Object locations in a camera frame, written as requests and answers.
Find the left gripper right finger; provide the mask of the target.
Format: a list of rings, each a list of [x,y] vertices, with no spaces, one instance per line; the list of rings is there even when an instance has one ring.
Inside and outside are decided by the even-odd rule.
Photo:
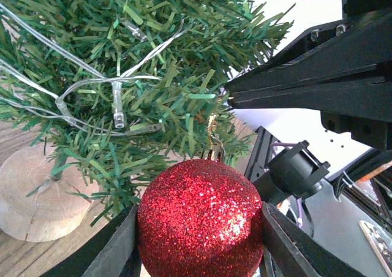
[[[274,205],[265,202],[262,240],[284,276],[363,276],[320,246]]]

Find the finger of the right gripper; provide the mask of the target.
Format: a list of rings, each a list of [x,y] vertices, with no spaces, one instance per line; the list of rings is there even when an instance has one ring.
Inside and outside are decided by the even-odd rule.
[[[233,97],[234,108],[306,108],[376,121],[391,120],[391,85],[370,84],[299,93],[268,93]]]
[[[287,63],[259,67],[226,84],[227,90],[256,90],[324,80],[372,70],[391,60],[391,11],[378,10],[317,25],[322,42]]]

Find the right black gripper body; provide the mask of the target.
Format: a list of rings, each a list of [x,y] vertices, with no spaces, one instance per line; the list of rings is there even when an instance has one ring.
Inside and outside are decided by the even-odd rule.
[[[357,142],[378,149],[391,150],[391,123],[354,116],[320,112],[322,126],[337,134],[349,132]]]

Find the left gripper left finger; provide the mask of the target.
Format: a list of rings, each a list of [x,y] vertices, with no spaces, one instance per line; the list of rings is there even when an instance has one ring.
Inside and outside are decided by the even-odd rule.
[[[127,207],[42,276],[139,276],[137,210],[136,206]]]

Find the red ball ornament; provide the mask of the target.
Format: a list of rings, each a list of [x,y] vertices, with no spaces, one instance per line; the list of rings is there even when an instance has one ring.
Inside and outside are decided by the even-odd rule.
[[[252,276],[263,255],[262,201],[242,170],[183,160],[146,189],[138,251],[150,276]]]

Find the small green christmas tree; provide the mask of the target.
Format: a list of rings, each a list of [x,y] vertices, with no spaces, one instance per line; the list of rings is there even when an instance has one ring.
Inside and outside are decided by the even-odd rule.
[[[1,119],[36,130],[1,164],[1,230],[44,242],[112,218],[174,159],[250,148],[225,85],[291,28],[254,0],[1,0]]]

